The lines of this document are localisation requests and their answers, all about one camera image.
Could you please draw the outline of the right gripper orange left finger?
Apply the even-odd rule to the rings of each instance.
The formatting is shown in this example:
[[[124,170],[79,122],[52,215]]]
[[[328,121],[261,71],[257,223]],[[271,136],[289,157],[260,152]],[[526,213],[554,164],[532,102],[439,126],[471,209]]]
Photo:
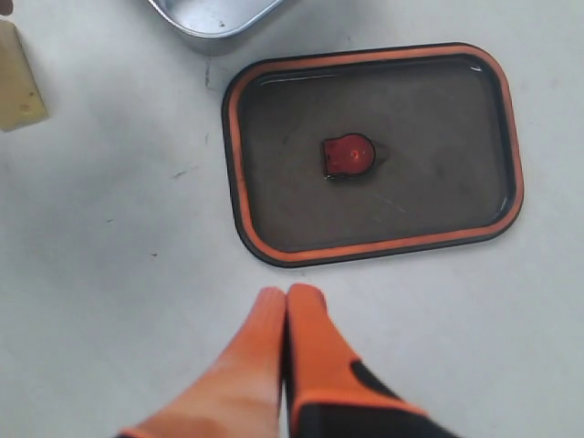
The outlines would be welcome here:
[[[244,324],[186,391],[120,437],[277,437],[286,297],[260,290]]]

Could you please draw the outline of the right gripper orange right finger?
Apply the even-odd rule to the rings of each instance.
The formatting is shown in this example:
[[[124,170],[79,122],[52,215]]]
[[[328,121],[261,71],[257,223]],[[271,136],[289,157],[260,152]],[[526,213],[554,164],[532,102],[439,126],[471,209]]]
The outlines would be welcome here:
[[[330,319],[317,287],[288,290],[286,335],[291,437],[455,436],[365,366]]]

